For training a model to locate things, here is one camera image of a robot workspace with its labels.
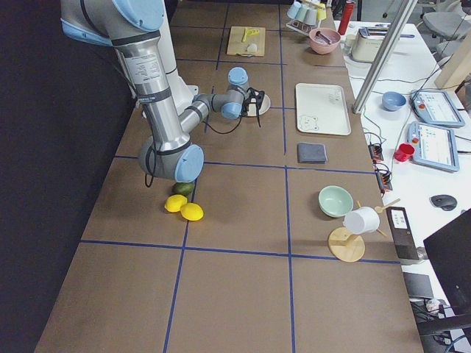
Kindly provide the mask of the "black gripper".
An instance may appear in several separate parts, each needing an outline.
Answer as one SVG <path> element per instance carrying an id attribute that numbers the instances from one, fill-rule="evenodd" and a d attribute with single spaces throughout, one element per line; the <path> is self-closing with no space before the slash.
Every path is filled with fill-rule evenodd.
<path id="1" fill-rule="evenodd" d="M 251 101 L 250 101 L 249 99 L 245 99 L 245 100 L 242 102 L 240 117 L 246 117 L 246 116 L 248 116 L 250 104 L 251 104 Z"/>

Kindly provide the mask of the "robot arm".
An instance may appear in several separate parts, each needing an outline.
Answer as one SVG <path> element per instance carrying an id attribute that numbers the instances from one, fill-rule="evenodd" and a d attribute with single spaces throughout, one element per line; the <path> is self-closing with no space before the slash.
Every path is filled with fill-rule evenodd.
<path id="1" fill-rule="evenodd" d="M 235 120 L 247 113 L 255 91 L 247 72 L 235 67 L 223 94 L 200 94 L 180 77 L 164 1 L 62 1 L 64 33 L 75 40 L 116 50 L 118 60 L 152 132 L 139 161 L 152 177 L 192 182 L 204 152 L 191 131 L 209 113 Z"/>

